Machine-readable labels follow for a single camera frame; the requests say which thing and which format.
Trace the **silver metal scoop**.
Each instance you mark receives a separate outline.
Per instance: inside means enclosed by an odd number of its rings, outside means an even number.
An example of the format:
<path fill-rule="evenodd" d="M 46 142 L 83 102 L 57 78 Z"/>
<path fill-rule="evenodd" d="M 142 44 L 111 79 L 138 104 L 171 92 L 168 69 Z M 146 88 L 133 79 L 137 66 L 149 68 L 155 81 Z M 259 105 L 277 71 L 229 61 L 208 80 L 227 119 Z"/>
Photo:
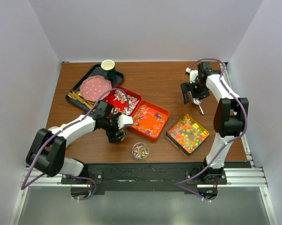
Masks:
<path fill-rule="evenodd" d="M 204 111 L 201 107 L 201 100 L 199 100 L 198 98 L 193 98 L 193 103 L 199 107 L 201 114 L 204 115 Z"/>

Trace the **gold jar lid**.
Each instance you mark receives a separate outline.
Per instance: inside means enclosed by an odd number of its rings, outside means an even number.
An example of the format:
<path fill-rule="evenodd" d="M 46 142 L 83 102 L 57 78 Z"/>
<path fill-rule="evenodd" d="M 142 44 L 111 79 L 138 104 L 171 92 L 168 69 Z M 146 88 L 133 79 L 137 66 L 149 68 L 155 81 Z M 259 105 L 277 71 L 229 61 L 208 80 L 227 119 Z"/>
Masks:
<path fill-rule="evenodd" d="M 115 135 L 116 135 L 116 142 L 117 143 L 122 142 L 124 140 L 125 136 L 126 136 L 126 132 L 123 129 L 121 129 L 121 130 L 117 131 L 115 133 Z"/>

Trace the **red box of swirl candies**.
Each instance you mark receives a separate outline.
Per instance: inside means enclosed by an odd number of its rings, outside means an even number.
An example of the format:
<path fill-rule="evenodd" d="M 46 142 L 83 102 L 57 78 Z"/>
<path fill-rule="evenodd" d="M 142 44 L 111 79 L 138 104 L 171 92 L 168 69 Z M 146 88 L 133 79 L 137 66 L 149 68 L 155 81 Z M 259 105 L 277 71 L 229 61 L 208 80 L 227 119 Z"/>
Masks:
<path fill-rule="evenodd" d="M 117 90 L 111 91 L 104 99 L 106 102 L 113 105 L 111 113 L 131 115 L 140 103 L 141 96 L 120 86 L 115 86 L 114 88 Z"/>

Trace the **tin of star candies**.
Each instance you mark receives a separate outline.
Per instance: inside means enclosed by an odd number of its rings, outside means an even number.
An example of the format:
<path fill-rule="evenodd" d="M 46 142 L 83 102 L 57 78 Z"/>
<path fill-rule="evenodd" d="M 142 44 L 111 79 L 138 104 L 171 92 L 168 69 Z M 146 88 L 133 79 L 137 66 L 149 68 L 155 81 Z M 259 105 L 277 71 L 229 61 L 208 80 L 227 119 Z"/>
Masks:
<path fill-rule="evenodd" d="M 166 137 L 186 156 L 191 155 L 210 133 L 189 114 L 166 131 Z"/>

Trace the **orange box of candies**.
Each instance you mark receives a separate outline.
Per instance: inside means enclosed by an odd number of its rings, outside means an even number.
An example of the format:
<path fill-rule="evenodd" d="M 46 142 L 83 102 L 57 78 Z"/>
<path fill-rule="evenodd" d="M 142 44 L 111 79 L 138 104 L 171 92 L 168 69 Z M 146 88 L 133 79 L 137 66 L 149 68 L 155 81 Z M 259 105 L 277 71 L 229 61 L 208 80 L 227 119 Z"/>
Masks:
<path fill-rule="evenodd" d="M 133 125 L 128 129 L 156 142 L 165 127 L 170 112 L 149 101 L 141 100 L 132 114 Z"/>

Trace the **clear glass jar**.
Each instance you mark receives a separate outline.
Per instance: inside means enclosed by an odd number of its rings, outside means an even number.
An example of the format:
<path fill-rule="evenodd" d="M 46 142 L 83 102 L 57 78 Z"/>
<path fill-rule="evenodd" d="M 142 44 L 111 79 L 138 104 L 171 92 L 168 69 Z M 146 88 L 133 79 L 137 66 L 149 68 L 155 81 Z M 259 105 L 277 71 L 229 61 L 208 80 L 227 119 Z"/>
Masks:
<path fill-rule="evenodd" d="M 138 142 L 132 147 L 132 155 L 137 160 L 145 160 L 149 155 L 149 147 L 143 142 Z"/>

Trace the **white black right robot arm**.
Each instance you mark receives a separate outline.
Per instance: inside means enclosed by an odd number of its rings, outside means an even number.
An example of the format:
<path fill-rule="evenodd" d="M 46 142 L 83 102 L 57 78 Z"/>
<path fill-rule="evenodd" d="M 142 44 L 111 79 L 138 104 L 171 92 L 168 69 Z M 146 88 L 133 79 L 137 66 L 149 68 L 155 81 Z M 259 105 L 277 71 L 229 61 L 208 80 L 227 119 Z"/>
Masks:
<path fill-rule="evenodd" d="M 205 184 L 211 184 L 222 176 L 225 159 L 231 145 L 240 139 L 247 130 L 249 100 L 240 97 L 226 83 L 224 69 L 214 70 L 211 59 L 202 59 L 195 64 L 197 69 L 186 68 L 189 81 L 180 85 L 184 103 L 201 101 L 212 93 L 218 102 L 213 126 L 215 138 L 209 154 L 199 171 L 190 175 L 187 181 L 199 178 Z"/>

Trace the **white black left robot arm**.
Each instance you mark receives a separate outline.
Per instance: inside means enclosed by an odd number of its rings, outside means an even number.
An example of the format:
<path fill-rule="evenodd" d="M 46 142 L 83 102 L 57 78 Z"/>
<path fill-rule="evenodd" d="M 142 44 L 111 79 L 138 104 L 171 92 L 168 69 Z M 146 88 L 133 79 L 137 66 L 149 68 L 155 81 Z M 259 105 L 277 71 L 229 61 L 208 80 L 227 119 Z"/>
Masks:
<path fill-rule="evenodd" d="M 112 104 L 100 101 L 91 112 L 83 113 L 65 126 L 40 129 L 27 154 L 26 164 L 49 177 L 65 174 L 71 175 L 78 184 L 85 183 L 88 167 L 79 160 L 67 158 L 66 148 L 97 129 L 105 130 L 110 143 L 121 142 L 126 136 L 123 129 L 133 124 L 133 118 L 120 112 L 111 114 L 112 108 Z"/>

